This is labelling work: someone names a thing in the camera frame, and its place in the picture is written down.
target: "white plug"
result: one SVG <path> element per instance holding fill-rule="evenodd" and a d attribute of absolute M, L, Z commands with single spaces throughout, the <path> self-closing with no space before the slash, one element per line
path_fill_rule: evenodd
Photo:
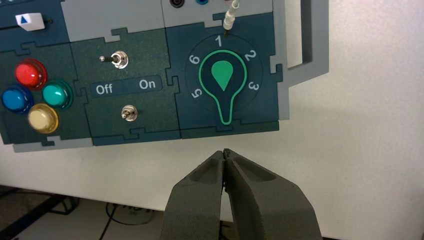
<path fill-rule="evenodd" d="M 233 28 L 234 21 L 236 20 L 236 12 L 240 7 L 240 0 L 233 0 L 229 9 L 225 13 L 225 18 L 222 26 L 225 30 L 229 31 Z"/>

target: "blue triangle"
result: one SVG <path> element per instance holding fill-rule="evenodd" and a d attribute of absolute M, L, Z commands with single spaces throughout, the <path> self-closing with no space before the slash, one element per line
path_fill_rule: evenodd
<path fill-rule="evenodd" d="M 20 23 L 21 23 L 21 24 L 26 24 L 26 23 L 28 23 L 28 22 L 27 22 L 27 20 L 24 18 L 24 16 L 21 16 L 21 17 L 20 17 Z"/>

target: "yellow button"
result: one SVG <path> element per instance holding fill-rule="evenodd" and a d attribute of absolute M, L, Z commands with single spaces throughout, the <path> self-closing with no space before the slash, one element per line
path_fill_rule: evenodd
<path fill-rule="evenodd" d="M 34 105 L 28 114 L 29 125 L 42 134 L 53 133 L 59 126 L 59 117 L 56 111 L 47 104 Z"/>

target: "off label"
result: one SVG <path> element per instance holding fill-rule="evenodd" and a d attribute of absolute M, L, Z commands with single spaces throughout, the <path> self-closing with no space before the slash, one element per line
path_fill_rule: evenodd
<path fill-rule="evenodd" d="M 111 82 L 96 82 L 90 86 L 93 97 L 136 94 L 162 89 L 161 77 L 158 75 L 128 78 Z"/>

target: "red button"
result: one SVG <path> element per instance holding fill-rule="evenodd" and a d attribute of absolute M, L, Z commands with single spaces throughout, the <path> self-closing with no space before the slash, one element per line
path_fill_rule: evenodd
<path fill-rule="evenodd" d="M 47 81 L 44 65 L 36 59 L 27 58 L 16 66 L 17 81 L 29 89 L 41 89 Z"/>

